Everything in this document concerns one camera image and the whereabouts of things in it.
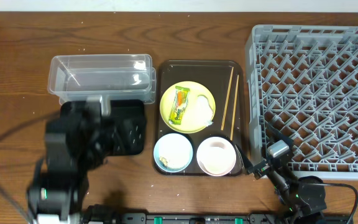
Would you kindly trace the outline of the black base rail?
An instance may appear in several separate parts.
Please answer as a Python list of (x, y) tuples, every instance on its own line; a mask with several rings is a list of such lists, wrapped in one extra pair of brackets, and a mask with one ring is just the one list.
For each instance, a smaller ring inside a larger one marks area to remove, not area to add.
[(85, 215), (80, 223), (110, 223), (110, 224), (280, 224), (280, 223), (352, 223), (347, 216), (314, 216), (283, 218), (269, 213), (251, 213), (248, 215), (184, 215), (184, 214), (145, 214), (124, 213), (101, 218), (95, 215)]

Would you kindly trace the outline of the grey dishwasher rack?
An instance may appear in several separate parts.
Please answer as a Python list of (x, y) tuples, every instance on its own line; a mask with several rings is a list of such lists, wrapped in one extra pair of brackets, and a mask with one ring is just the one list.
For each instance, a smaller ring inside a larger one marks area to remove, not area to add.
[(358, 27), (257, 25), (245, 54), (250, 161), (273, 126), (294, 142), (297, 176), (358, 180)]

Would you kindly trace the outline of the dark brown serving tray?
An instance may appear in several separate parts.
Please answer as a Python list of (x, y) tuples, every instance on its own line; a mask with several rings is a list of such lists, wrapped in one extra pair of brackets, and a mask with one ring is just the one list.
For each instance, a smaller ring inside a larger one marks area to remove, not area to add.
[[(232, 76), (231, 91), (227, 106), (226, 121), (224, 130), (221, 131), (224, 104), (226, 99), (227, 85), (231, 74), (231, 67), (234, 67)], [(236, 78), (239, 75), (239, 86), (237, 96), (236, 121), (234, 125), (233, 140), (230, 140), (232, 109), (234, 104), (234, 92)], [(157, 75), (157, 99), (155, 114), (155, 140), (162, 136), (173, 133), (160, 115), (160, 100), (168, 87), (183, 81), (192, 81), (204, 85), (213, 94), (216, 106), (213, 124), (201, 131), (185, 134), (185, 137), (193, 146), (193, 153), (196, 154), (198, 146), (208, 137), (219, 136), (230, 140), (238, 145), (244, 154), (250, 148), (247, 135), (248, 125), (246, 124), (249, 106), (246, 105), (247, 88), (244, 87), (244, 76), (241, 66), (230, 60), (167, 60), (161, 64)]]

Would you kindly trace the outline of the light blue bowl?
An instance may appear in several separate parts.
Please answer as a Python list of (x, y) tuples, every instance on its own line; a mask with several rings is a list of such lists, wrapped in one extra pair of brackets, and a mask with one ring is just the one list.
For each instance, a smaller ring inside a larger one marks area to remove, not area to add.
[(193, 158), (193, 146), (182, 134), (170, 133), (162, 136), (155, 144), (154, 162), (169, 173), (184, 171)]

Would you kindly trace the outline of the green snack wrapper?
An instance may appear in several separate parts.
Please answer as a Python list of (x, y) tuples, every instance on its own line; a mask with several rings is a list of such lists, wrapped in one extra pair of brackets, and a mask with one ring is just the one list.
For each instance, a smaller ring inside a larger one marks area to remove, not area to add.
[(168, 118), (170, 124), (179, 125), (182, 122), (188, 104), (189, 88), (182, 86), (175, 87), (175, 98)]

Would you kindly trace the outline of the yellow round plate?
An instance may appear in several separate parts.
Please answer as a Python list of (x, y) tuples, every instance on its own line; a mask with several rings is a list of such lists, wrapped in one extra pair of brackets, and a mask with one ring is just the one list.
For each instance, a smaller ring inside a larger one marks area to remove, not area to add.
[[(173, 101), (175, 98), (176, 86), (182, 86), (190, 89), (190, 92), (188, 94), (188, 104), (185, 110), (185, 114), (183, 116), (181, 124), (179, 125), (170, 124), (168, 122), (170, 111), (172, 109)], [(204, 126), (199, 121), (196, 115), (196, 101), (198, 95), (204, 95), (205, 97), (207, 97), (209, 101), (209, 105), (213, 109), (213, 114), (215, 115), (216, 103), (215, 103), (214, 96), (210, 92), (210, 90), (200, 83), (192, 82), (192, 81), (183, 81), (168, 87), (168, 89), (163, 93), (161, 97), (159, 109), (160, 109), (161, 118), (163, 119), (164, 123), (169, 128), (172, 128), (174, 131), (177, 131), (179, 133), (185, 133), (185, 134), (196, 133), (206, 128), (207, 126)]]

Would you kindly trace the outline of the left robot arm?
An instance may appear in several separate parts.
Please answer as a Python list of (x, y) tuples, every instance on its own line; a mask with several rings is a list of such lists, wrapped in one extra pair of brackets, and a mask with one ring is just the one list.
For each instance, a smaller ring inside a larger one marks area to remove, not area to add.
[(65, 103), (45, 126), (45, 158), (38, 161), (27, 189), (32, 223), (79, 223), (89, 188), (87, 173), (104, 163), (106, 103)]

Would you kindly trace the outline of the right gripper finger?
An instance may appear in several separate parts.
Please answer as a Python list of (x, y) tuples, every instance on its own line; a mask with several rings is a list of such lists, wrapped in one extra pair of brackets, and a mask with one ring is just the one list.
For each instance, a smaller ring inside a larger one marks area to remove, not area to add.
[(238, 145), (235, 145), (235, 149), (237, 150), (239, 157), (241, 158), (242, 166), (245, 170), (250, 169), (253, 167), (251, 161), (247, 158), (244, 154), (243, 150), (239, 148)]
[(276, 142), (282, 140), (288, 146), (293, 146), (293, 139), (284, 135), (278, 129), (274, 128), (271, 123), (267, 123), (267, 132), (268, 132), (269, 141), (271, 143), (276, 143)]

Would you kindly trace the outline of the pink bowl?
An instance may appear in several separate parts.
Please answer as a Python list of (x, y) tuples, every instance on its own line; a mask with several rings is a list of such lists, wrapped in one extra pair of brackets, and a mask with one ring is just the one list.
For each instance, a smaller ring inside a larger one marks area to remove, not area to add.
[(219, 177), (233, 170), (237, 154), (234, 146), (227, 139), (210, 137), (198, 146), (196, 160), (204, 173)]

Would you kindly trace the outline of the black plastic tray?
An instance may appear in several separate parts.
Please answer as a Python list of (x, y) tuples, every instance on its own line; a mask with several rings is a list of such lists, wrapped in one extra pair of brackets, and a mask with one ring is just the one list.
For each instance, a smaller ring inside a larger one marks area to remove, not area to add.
[(111, 101), (110, 117), (116, 127), (117, 146), (112, 156), (132, 156), (144, 149), (147, 119), (140, 100)]

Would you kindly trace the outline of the crumpled white napkin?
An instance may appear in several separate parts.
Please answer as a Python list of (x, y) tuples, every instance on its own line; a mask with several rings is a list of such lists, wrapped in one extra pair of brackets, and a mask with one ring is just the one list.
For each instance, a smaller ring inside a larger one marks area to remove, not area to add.
[(196, 115), (204, 126), (210, 126), (213, 124), (213, 109), (210, 107), (209, 101), (204, 95), (197, 96)]

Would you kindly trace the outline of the left wooden chopstick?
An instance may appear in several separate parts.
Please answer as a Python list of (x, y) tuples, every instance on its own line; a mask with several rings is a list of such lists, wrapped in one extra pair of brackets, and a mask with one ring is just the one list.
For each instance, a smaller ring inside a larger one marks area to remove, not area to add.
[(221, 123), (221, 131), (224, 130), (224, 126), (225, 126), (227, 106), (228, 106), (228, 102), (229, 102), (229, 96), (230, 96), (230, 91), (231, 91), (231, 83), (232, 83), (233, 73), (234, 73), (234, 67), (231, 67), (231, 74), (230, 74), (230, 77), (229, 77), (229, 82), (228, 82), (227, 91), (226, 91), (226, 99), (225, 99), (223, 118), (222, 118), (222, 123)]

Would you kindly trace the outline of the clear plastic bin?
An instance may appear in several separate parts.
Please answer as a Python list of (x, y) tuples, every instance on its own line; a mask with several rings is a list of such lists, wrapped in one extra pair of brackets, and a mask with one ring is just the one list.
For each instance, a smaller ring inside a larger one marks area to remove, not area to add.
[(157, 75), (148, 54), (58, 55), (50, 65), (48, 92), (67, 101), (155, 102)]

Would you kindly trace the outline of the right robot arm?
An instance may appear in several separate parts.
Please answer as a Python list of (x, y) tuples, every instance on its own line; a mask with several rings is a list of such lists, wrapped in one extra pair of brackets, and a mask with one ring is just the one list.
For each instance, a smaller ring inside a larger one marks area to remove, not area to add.
[(252, 142), (253, 151), (249, 156), (241, 154), (243, 170), (259, 180), (263, 177), (272, 183), (275, 194), (288, 211), (277, 215), (273, 220), (265, 217), (268, 223), (324, 223), (323, 210), (326, 209), (326, 192), (322, 180), (314, 177), (298, 178), (288, 167), (294, 153), (294, 142), (271, 124), (264, 128), (257, 124), (256, 139)]

